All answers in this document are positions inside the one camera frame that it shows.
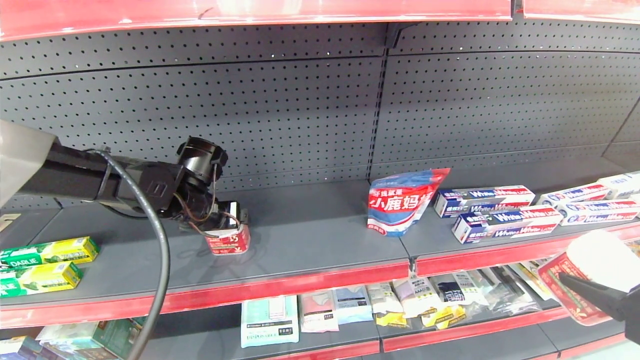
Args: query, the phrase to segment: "shelf bracket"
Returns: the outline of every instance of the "shelf bracket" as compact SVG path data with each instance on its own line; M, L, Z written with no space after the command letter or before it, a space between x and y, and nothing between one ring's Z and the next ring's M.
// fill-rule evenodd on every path
M395 49L400 40L402 31L410 26L420 24L420 22L389 22L387 24L387 37L385 39L385 47L387 49Z

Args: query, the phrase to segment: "product package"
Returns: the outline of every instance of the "product package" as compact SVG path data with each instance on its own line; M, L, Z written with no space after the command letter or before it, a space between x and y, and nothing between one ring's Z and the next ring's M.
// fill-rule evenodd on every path
M374 180L369 189L367 227L382 235L404 235L420 220L449 170L407 172Z
M318 291L300 295L300 331L326 332L338 331L338 318L335 316L333 291Z
M376 325L402 328L411 327L402 313L376 314Z
M436 313L444 305L427 277L394 280L394 289L400 299L405 318Z
M549 205L528 206L517 211L483 215L458 215L452 231L461 243L484 238L521 238L551 233L563 216Z
M420 319L424 327L435 326L438 330L442 330L467 319L467 313L460 305L445 306L436 313L422 315Z
M517 274L529 287L544 301L552 299L553 294L542 283L538 276L538 268L544 263L539 261L523 261L521 263L509 264L511 270Z
M446 306L471 305L489 306L480 289L466 271L432 276L431 284L436 286L440 300Z
M494 313L513 316L542 310L527 292L527 286L523 280L512 273L508 267L493 266L482 270L485 274L491 274L489 278L496 282L492 290L493 297L498 299L491 308Z
M543 194L540 196L540 199L536 204L550 205L554 208L557 208L558 205L567 202L602 200L608 194L608 187L602 184L592 183L582 186L576 186L575 188L566 190L560 190L558 192Z
M435 208L441 218L462 213L486 213L524 208L536 194L522 185L493 188L438 190Z
M214 255L243 254L251 244L251 233L246 224L240 224L237 229L213 230L206 233L217 236L217 238L205 238Z
M65 360L29 336L0 341L1 360Z
M638 285L640 258L615 235L595 230L573 240L565 252L540 266L540 279L560 304L575 321L590 326L611 317L561 283L561 272L627 293Z
M89 236L16 247L0 251L0 263L12 268L63 261L75 264L93 261L100 249Z
M127 359L140 331L129 319L45 326L36 340L70 360Z
M633 220L640 204L633 199L569 202L557 207L564 219L560 226Z
M0 270L0 298L73 289L82 276L72 261Z
M596 183L604 185L609 189L609 193L605 197L607 200L627 199L629 195L640 193L639 172L603 177L596 181Z
M333 299L339 325L373 319L371 303L364 285L334 289Z
M367 285L373 313L403 313L402 304L388 282Z
M295 295L242 303L240 347L297 343L298 300Z

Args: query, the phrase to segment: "green toothpaste box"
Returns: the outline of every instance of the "green toothpaste box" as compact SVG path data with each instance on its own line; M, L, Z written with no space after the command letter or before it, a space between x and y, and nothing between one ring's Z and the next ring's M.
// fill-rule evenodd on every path
M0 341L0 360L65 360L29 336Z
M36 340L67 360L127 359L140 330L130 319L45 326Z

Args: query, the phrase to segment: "white toothpaste box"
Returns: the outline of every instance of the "white toothpaste box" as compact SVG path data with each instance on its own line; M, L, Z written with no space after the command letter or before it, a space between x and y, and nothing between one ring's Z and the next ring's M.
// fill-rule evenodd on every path
M536 205L551 205L557 208L558 205L566 202L602 200L607 194L609 194L608 187L598 183L591 183L543 194L540 196Z
M462 213L486 213L524 208L531 205L536 194L522 185L492 188L438 190L434 205L441 218Z
M460 214L452 230L461 243L477 243L486 238L522 238L548 234L562 219L562 214L552 206L535 205L488 215Z
M615 176L603 177L596 184L602 184L609 189L606 200L627 199L635 193L640 193L639 172L629 172Z
M632 199L569 202L560 204L564 216L560 226L632 220L640 213L640 204Z

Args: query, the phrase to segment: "red shelf edge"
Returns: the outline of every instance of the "red shelf edge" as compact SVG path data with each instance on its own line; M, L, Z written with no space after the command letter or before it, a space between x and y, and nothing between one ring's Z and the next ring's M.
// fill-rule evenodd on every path
M269 360L334 360L348 357L366 356L380 353L380 342L378 340L365 341L338 347L322 348L295 354L268 357Z
M536 325L547 321L566 318L567 316L569 316L569 313L567 313L563 307L555 307L549 310L538 311L537 313L519 315L490 322L462 325L460 327L453 327L450 329L418 332L417 334L382 339L382 347L385 352L421 347L424 345L443 343L445 341L492 334L494 332L516 329L518 327Z
M612 227L609 231L622 241L635 240L640 238L640 223L632 222L630 224ZM507 247L458 252L434 258L418 258L418 260L416 260L417 273L418 276L434 276L462 270L484 268L487 266L506 265L520 261L549 258L564 251L566 247L569 246L569 243L580 235L582 235L582 233L568 235L564 238L514 244Z
M237 304L244 300L279 295L298 295L334 287L391 281L408 276L409 262L321 272L318 274L281 277L216 288L168 293L162 313L177 313L214 306ZM152 295L84 302L78 304L5 307L0 311L0 328L45 326L145 316Z
M568 348L566 350L560 351L560 359L569 359L573 356L578 356L585 354L587 352L592 352L594 350L598 350L599 348L603 348L609 345L617 344L619 342L624 341L625 335L618 334L614 336L609 336L608 338L592 341L588 344L579 345L576 347Z

